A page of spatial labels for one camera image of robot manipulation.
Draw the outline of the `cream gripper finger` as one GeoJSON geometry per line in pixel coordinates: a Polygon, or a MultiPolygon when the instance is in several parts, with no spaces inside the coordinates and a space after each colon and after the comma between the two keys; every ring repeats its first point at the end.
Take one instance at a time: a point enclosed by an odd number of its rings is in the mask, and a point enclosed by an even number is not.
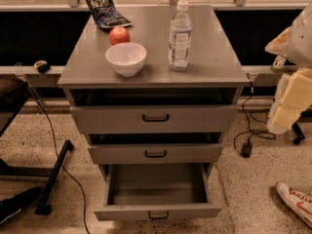
{"type": "Polygon", "coordinates": [[[264,48],[267,53],[281,57],[287,56],[289,46],[290,28],[283,30],[276,38],[270,41],[264,48]]]}

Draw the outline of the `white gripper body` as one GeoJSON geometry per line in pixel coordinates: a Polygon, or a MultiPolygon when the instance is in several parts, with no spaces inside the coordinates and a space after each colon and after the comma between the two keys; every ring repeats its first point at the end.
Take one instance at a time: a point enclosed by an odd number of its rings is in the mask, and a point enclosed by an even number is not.
{"type": "Polygon", "coordinates": [[[312,69],[299,68],[292,75],[283,74],[274,99],[266,127],[270,133],[280,135],[312,105],[312,69]]]}

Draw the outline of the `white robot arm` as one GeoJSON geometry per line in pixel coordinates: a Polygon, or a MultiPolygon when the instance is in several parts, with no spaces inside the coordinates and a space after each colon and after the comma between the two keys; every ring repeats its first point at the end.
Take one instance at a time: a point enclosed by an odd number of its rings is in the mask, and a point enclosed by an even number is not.
{"type": "Polygon", "coordinates": [[[295,73],[283,74],[279,80],[268,116],[267,130],[280,135],[312,105],[312,4],[269,42],[265,51],[297,66],[295,73]]]}

